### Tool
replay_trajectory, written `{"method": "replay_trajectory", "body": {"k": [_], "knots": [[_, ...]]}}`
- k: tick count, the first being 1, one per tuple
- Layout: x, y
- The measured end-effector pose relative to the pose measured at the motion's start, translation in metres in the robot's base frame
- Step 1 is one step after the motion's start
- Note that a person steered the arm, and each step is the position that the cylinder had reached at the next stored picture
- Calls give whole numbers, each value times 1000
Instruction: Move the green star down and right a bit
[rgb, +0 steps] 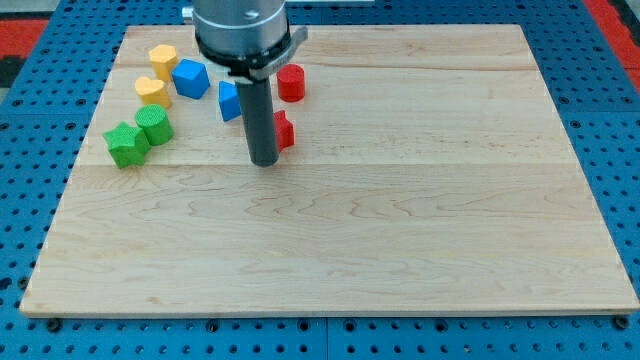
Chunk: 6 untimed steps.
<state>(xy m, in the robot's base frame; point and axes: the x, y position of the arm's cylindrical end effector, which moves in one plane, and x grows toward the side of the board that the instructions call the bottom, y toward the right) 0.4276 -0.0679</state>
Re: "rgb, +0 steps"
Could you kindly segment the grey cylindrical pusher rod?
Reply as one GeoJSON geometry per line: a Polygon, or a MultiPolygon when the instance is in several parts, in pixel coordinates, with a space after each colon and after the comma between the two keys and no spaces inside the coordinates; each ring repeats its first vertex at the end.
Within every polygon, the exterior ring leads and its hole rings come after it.
{"type": "Polygon", "coordinates": [[[251,162],[274,165],[279,158],[270,81],[235,83],[251,162]]]}

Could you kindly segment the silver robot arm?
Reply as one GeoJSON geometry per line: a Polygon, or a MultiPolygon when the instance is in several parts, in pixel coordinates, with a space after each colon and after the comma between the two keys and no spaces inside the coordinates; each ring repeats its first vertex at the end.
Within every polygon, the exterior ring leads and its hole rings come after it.
{"type": "Polygon", "coordinates": [[[308,39],[308,28],[290,29],[284,0],[192,0],[182,17],[194,26],[200,53],[235,82],[251,162],[274,165],[279,150],[270,77],[308,39]]]}

